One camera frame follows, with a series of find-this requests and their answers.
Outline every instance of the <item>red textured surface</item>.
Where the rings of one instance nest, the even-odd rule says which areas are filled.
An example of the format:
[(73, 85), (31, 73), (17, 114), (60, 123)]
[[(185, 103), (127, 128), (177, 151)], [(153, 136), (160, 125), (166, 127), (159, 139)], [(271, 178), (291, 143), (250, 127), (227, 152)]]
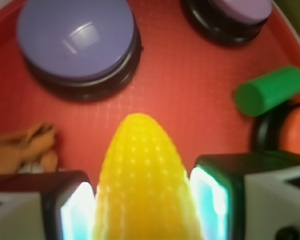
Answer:
[(300, 67), (300, 47), (275, 9), (256, 39), (230, 48), (195, 32), (177, 0), (128, 0), (144, 46), (132, 82), (103, 101), (69, 102), (44, 90), (25, 67), (15, 38), (23, 2), (0, 11), (0, 134), (55, 124), (60, 167), (86, 171), (94, 187), (110, 140), (130, 113), (154, 117), (188, 171), (201, 154), (247, 152), (254, 119), (236, 110), (234, 89), (279, 67)]

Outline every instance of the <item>black base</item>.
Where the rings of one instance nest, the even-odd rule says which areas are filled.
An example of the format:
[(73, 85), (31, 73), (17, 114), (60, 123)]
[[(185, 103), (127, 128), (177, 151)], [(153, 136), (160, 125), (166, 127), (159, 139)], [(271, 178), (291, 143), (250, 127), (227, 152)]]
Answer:
[(238, 45), (254, 39), (267, 19), (244, 24), (225, 15), (211, 0), (181, 0), (181, 7), (197, 31), (220, 44)]
[(99, 100), (118, 92), (132, 79), (140, 61), (142, 42), (134, 23), (134, 32), (128, 54), (112, 72), (85, 82), (71, 82), (67, 78), (55, 76), (41, 70), (25, 58), (26, 65), (34, 78), (48, 91), (68, 100)]
[(280, 133), (288, 115), (300, 107), (300, 103), (284, 102), (274, 109), (258, 116), (255, 119), (251, 150), (276, 151), (279, 149)]

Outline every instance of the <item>toy corn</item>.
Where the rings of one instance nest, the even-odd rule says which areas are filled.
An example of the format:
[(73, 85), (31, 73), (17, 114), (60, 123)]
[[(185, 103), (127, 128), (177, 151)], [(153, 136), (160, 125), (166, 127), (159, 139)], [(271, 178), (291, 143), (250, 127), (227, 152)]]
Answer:
[(93, 239), (202, 239), (187, 172), (148, 115), (128, 115), (107, 150)]

